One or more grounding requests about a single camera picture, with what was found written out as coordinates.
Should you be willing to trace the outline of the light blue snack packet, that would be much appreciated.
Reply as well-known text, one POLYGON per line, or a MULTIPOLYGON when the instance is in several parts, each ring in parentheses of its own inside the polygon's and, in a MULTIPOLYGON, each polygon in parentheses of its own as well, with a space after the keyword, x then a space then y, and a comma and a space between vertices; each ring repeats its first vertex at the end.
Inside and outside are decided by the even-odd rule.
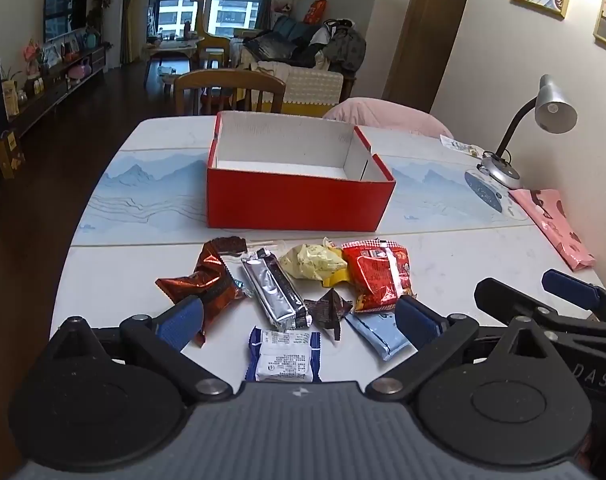
POLYGON ((347 313, 346 321, 370 344, 383 362, 388 362, 411 346, 396 326, 394 313, 347 313))

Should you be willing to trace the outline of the copper brown snack bag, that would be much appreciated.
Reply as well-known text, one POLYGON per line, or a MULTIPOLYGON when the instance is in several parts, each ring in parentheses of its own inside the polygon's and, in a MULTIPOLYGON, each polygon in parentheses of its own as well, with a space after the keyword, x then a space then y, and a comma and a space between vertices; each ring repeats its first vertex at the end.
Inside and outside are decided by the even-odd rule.
POLYGON ((233 279, 224 256, 204 243, 192 274, 178 278, 157 278, 155 284, 174 304, 188 296, 197 296, 203 304, 203 324, 195 338, 198 347, 205 344, 205 335, 214 321, 245 294, 233 279))

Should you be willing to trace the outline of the red snack bag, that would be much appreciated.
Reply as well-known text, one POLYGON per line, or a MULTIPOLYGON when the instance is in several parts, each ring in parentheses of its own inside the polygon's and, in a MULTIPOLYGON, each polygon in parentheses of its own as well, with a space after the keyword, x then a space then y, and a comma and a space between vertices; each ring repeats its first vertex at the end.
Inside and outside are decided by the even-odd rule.
POLYGON ((391 312, 402 296, 413 296, 407 249, 393 240, 358 240, 341 247, 357 290, 355 314, 391 312))

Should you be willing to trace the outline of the yellow snack packet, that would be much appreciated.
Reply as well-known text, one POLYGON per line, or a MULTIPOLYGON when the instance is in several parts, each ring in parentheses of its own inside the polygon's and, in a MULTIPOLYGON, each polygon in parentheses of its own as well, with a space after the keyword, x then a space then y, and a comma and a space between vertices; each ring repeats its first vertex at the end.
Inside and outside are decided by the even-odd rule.
MULTIPOLYGON (((339 247, 330 247, 329 250, 337 255, 345 264, 345 260, 342 258, 342 250, 339 247)), ((335 270, 329 278, 324 278, 321 282, 324 288, 332 288, 341 283, 352 284, 350 270, 346 264, 343 268, 335 270)))

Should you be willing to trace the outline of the dark triangular chocolate packet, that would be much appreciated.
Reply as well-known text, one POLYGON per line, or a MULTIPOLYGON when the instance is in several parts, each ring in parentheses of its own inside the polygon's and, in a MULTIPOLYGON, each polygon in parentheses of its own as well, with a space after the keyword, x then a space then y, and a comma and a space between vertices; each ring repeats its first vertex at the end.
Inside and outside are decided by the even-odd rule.
POLYGON ((353 309, 353 302, 340 296, 333 288, 319 299, 305 299, 305 307, 319 328, 332 334, 334 341, 341 340, 341 321, 353 309))

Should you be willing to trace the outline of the white blue snack packet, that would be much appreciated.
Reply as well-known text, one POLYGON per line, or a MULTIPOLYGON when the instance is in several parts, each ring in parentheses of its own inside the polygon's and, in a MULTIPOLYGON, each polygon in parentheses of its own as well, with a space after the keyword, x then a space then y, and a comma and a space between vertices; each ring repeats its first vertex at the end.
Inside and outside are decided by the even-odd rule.
POLYGON ((254 327, 248 346, 246 382, 321 382, 318 332, 274 332, 254 327))

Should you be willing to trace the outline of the silver foil snack pack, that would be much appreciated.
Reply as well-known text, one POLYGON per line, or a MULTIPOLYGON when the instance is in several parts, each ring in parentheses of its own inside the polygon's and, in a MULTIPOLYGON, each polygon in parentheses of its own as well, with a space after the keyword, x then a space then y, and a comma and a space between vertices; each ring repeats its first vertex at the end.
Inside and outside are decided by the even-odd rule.
POLYGON ((241 264, 268 321, 276 330, 307 330, 312 325, 312 315, 303 298, 272 252, 261 248, 242 257, 241 264))

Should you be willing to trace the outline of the cream yellow snack bag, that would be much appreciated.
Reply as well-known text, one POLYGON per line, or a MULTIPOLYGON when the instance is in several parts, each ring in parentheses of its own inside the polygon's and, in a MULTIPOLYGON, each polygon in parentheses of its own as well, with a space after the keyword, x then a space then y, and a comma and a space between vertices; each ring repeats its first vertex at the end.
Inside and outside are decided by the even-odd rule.
POLYGON ((278 259, 291 278, 322 282, 347 268, 338 248, 320 244, 301 244, 278 259))

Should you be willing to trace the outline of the pink patterned pouch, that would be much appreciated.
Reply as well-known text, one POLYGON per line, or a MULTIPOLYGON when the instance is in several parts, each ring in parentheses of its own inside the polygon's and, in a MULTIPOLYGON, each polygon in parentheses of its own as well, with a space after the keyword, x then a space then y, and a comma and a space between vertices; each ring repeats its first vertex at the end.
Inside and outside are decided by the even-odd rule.
POLYGON ((563 209, 558 190, 511 190, 510 196, 534 221, 572 271, 592 268, 596 259, 584 246, 563 209))

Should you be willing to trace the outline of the chocolate lollipop in blister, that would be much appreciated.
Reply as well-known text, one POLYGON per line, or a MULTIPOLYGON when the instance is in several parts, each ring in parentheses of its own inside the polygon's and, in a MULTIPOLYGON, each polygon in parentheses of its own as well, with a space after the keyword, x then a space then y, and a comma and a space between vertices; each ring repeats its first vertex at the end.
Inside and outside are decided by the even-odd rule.
POLYGON ((262 248, 277 247, 275 240, 246 240, 240 236, 216 237, 210 240, 215 252, 221 256, 239 257, 249 252, 257 252, 262 248))

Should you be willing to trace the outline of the blue mountain table mat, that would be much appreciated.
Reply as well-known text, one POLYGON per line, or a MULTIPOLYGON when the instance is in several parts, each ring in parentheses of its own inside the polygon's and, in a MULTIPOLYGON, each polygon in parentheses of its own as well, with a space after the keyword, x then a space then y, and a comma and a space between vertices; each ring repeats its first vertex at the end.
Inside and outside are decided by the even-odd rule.
POLYGON ((383 156, 353 181, 217 169, 206 150, 127 151, 100 177, 76 246, 181 244, 217 234, 381 236, 526 226, 500 186, 453 162, 383 156))

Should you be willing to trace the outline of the small paper packet on table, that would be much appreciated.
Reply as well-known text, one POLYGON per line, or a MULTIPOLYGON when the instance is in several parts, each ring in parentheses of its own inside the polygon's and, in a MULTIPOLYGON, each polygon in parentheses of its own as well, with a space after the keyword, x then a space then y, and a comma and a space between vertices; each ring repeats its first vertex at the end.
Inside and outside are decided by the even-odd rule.
POLYGON ((448 150, 452 150, 463 155, 468 155, 476 159, 482 159, 485 153, 483 148, 479 148, 473 144, 462 143, 454 138, 451 138, 450 136, 444 136, 444 134, 440 135, 440 140, 444 148, 448 148, 448 150))

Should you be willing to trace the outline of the red cardboard box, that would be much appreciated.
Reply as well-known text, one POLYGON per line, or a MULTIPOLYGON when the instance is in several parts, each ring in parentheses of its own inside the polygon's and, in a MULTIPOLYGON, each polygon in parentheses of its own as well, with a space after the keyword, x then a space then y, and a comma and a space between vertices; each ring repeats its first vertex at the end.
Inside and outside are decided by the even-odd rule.
POLYGON ((207 156, 211 228, 373 232, 394 188, 357 126, 271 113, 216 116, 207 156))

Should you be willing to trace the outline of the wooden dining chair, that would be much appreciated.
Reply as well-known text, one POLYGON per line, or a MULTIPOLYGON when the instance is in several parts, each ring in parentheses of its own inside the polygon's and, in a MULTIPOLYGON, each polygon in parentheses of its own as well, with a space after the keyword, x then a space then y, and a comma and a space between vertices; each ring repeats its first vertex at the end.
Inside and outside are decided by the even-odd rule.
POLYGON ((174 82, 178 116, 213 116, 224 110, 279 114, 286 84, 257 70, 209 68, 179 76, 174 82))

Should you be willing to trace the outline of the flat screen television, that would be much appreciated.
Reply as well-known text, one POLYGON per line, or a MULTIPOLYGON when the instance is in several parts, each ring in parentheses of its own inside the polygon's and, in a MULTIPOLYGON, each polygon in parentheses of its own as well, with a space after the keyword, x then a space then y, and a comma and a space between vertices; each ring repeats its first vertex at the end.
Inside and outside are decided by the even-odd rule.
POLYGON ((86 26, 87 0, 44 0, 43 40, 52 41, 86 26))

